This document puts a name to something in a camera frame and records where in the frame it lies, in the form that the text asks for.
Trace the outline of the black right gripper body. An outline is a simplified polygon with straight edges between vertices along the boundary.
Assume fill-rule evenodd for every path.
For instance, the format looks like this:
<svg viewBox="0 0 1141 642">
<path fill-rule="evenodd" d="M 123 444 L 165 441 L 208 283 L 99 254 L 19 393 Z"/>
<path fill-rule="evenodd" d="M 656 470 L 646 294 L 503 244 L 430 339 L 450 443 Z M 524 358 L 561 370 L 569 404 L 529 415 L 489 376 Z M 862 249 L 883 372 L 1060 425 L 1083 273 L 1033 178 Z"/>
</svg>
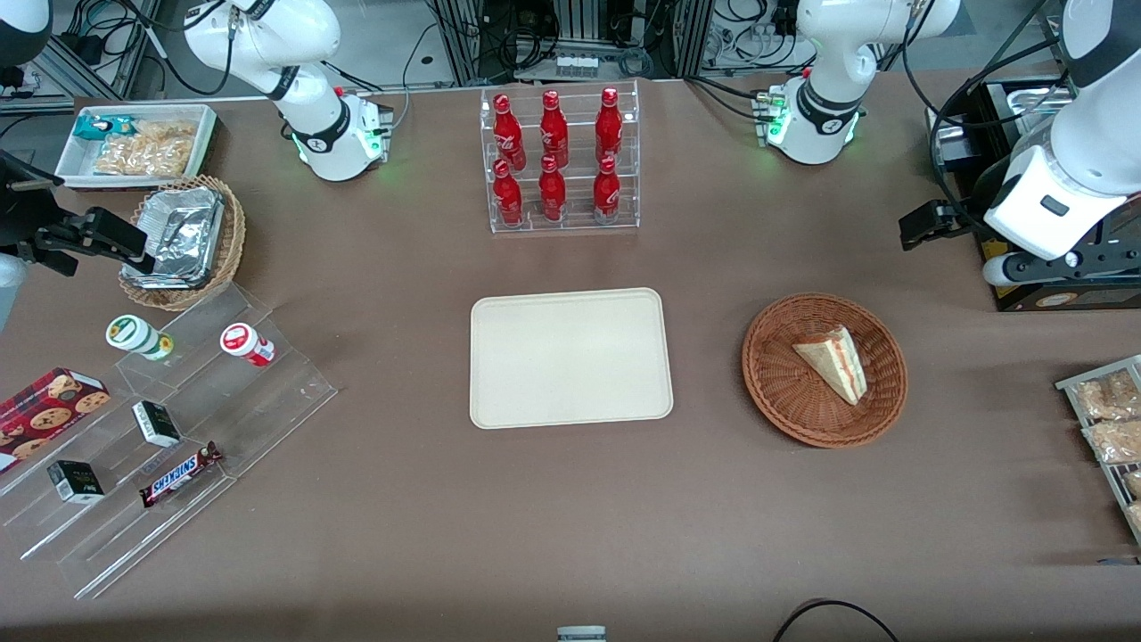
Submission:
<svg viewBox="0 0 1141 642">
<path fill-rule="evenodd" d="M 52 189 L 62 179 L 1 151 L 1 247 L 33 239 L 40 228 L 62 222 Z"/>
</svg>

